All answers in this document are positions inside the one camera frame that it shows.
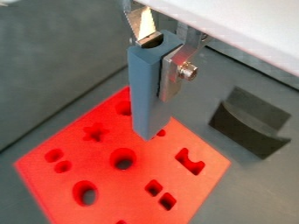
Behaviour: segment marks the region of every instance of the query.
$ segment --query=gray table surface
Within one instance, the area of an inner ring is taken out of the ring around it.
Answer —
[[[127,65],[117,1],[0,7],[0,150]]]
[[[201,74],[173,100],[173,115],[229,158],[231,167],[191,223],[299,223],[299,93],[211,49],[198,55]],[[67,124],[127,85],[127,70],[85,94],[0,154],[0,223],[48,223],[14,162]],[[223,136],[209,121],[235,86],[287,111],[279,135],[291,143],[266,160]]]

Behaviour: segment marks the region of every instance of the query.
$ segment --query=screw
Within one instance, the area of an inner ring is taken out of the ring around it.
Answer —
[[[198,67],[191,62],[185,62],[178,69],[179,76],[187,81],[193,81],[198,74]]]

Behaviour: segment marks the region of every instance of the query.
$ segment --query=red shape sorter board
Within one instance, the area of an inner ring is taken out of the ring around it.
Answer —
[[[230,161],[174,118],[149,142],[131,122],[126,87],[16,162],[51,223],[191,220]]]

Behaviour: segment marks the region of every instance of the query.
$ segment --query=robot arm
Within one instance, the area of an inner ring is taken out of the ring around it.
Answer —
[[[169,31],[158,31],[150,7],[133,10],[131,3],[122,1],[133,32],[129,77],[134,130],[150,140],[170,121],[169,101],[181,91],[183,80],[191,81],[197,76],[191,57],[209,44],[211,36],[183,23],[178,25],[181,38]]]

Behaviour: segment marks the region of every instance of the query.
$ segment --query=dark gray block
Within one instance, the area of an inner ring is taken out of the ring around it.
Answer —
[[[210,120],[222,132],[261,158],[267,158],[291,139],[278,136],[290,114],[237,87]]]

